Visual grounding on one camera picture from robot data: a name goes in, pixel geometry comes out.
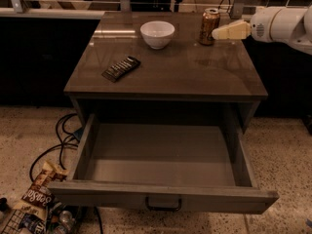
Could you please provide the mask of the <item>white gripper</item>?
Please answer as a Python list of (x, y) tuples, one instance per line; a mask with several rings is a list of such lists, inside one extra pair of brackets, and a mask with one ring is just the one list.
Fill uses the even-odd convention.
[(283, 42), (289, 40), (286, 26), (286, 7), (267, 7), (257, 11), (250, 23), (235, 20), (213, 30), (215, 40), (242, 40), (248, 36), (259, 42)]

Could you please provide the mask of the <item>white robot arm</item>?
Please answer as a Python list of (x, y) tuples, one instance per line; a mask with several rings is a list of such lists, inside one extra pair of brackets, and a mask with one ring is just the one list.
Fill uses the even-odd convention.
[(259, 9), (249, 21), (238, 19), (213, 30), (215, 40), (246, 39), (284, 43), (312, 55), (312, 7), (266, 7)]

